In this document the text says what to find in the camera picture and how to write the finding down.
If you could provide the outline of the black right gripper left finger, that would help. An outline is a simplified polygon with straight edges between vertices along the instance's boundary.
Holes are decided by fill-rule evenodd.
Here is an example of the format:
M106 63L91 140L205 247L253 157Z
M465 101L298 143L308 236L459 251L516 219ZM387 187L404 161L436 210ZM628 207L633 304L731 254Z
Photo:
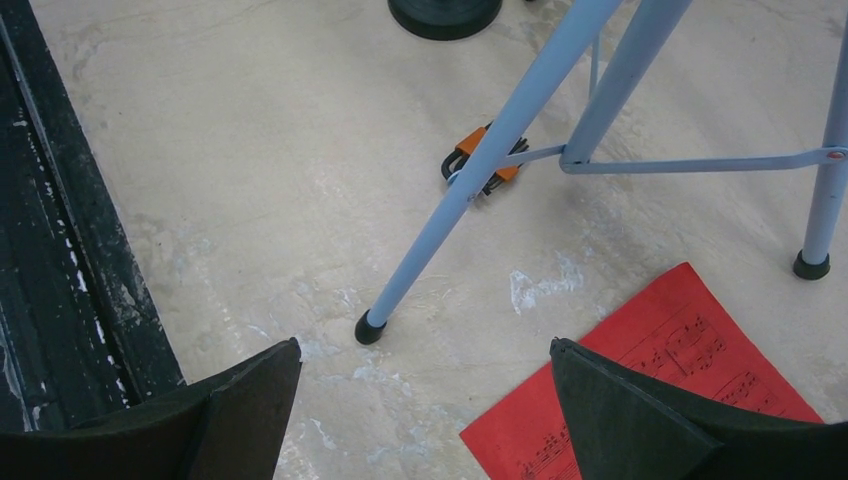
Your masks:
M55 432L4 433L4 479L271 479L301 372L296 338L205 380Z

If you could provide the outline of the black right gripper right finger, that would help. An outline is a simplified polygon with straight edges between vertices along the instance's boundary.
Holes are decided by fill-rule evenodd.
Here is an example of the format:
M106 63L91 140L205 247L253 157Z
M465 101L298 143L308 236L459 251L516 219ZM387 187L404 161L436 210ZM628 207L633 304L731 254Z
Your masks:
M847 425L720 403L567 338L552 376L585 479L844 479Z

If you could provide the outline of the red sheet music page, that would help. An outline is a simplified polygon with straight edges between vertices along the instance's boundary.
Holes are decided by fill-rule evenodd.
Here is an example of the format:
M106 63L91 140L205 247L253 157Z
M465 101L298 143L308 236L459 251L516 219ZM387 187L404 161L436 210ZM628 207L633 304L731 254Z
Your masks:
M631 370L712 400L793 420L822 420L688 263L657 277L580 343ZM580 476L549 364L460 437L492 479Z

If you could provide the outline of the light blue music stand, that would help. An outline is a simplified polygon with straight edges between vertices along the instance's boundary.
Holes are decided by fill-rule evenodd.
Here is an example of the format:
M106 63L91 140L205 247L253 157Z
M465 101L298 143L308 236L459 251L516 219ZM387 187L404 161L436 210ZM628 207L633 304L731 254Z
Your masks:
M404 299L469 206L496 170L552 156L572 175L715 173L817 169L805 237L792 271L805 280L825 277L830 245L847 191L847 46L840 46L822 145L798 154L624 163L591 159L613 121L639 84L690 4L643 1L603 74L593 77L588 105L568 142L523 153L514 144L566 79L587 49L594 48L616 1L577 1L553 31L510 97L485 129L467 164L450 178L435 208L374 304L358 319L354 337L371 345L383 335L390 315Z

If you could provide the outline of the black round-base microphone stand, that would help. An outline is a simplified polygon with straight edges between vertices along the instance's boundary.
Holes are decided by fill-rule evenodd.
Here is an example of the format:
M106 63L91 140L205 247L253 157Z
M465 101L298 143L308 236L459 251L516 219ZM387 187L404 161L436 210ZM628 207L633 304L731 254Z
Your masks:
M500 13L501 0L388 0L390 14L409 33L435 41L471 37Z

